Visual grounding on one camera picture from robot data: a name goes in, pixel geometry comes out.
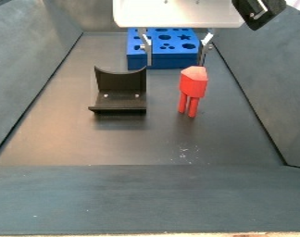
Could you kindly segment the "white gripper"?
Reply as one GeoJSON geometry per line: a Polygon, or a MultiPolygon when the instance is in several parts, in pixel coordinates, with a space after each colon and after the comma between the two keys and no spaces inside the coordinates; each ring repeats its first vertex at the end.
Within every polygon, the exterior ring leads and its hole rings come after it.
{"type": "MultiPolygon", "coordinates": [[[[152,65],[152,43],[146,27],[238,28],[242,18],[231,0],[112,0],[112,17],[122,28],[138,28],[146,65],[152,65]]],[[[198,65],[204,65],[215,30],[199,41],[198,65]]]]}

